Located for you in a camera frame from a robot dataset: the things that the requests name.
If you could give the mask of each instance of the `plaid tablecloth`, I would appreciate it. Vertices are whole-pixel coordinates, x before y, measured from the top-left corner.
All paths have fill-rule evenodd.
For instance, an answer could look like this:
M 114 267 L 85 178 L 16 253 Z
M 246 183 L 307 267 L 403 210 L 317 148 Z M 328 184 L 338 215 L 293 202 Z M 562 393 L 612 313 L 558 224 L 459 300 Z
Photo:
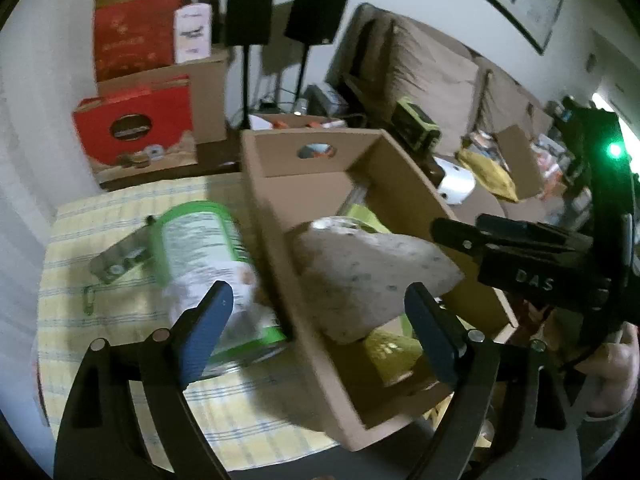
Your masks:
M 57 436 L 66 398 L 89 343 L 143 340 L 168 326 L 158 309 L 159 291 L 150 265 L 137 267 L 111 285 L 98 285 L 89 261 L 142 226 L 148 215 L 174 205 L 212 200 L 239 221 L 245 245 L 260 260 L 254 226 L 239 173 L 154 182 L 58 210 L 44 263 L 38 302 L 38 358 L 47 416 Z M 94 312 L 84 313 L 83 291 L 95 287 Z M 132 396 L 146 446 L 159 466 L 170 469 L 146 405 L 141 383 Z M 199 381 L 184 396 L 207 441 L 228 470 L 294 460 L 335 446 L 315 431 L 310 397 L 290 349 L 240 372 Z

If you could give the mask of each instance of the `led light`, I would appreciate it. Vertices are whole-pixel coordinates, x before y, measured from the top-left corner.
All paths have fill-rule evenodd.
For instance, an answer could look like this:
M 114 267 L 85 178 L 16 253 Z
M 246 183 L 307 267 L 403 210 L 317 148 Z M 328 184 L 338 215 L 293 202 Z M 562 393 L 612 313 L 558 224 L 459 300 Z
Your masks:
M 610 158 L 620 158 L 624 152 L 624 149 L 618 142 L 612 142 L 607 147 L 607 154 Z

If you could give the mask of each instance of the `brown sofa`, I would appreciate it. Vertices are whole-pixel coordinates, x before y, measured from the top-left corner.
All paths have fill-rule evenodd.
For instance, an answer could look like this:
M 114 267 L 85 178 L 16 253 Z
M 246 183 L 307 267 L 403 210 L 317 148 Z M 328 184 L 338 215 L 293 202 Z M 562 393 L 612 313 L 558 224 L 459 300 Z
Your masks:
M 339 80 L 375 126 L 388 124 L 399 97 L 411 96 L 440 126 L 440 156 L 453 156 L 473 130 L 494 133 L 517 124 L 533 140 L 552 125 L 542 104 L 491 61 L 429 25 L 370 4 L 356 10 L 338 49 L 330 81 Z M 527 221 L 546 216 L 537 198 L 503 202 L 480 185 L 452 209 L 469 224 L 482 213 Z

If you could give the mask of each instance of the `red box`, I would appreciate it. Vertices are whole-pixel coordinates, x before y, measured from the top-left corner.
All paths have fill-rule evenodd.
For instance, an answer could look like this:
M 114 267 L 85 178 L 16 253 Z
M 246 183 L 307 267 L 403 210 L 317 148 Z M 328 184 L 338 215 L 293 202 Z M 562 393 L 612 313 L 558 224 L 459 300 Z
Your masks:
M 96 80 L 172 65 L 174 12 L 181 4 L 182 0 L 131 0 L 96 9 Z
M 188 78 L 85 99 L 73 115 L 99 182 L 196 164 Z

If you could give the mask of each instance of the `black speaker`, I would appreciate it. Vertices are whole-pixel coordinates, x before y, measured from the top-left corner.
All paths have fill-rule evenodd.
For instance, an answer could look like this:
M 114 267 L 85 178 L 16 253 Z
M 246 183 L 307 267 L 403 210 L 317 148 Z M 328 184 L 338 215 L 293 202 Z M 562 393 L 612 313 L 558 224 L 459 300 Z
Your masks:
M 306 45 L 333 43 L 347 0 L 293 0 L 284 35 Z
M 273 0 L 226 0 L 226 45 L 268 44 L 272 8 Z

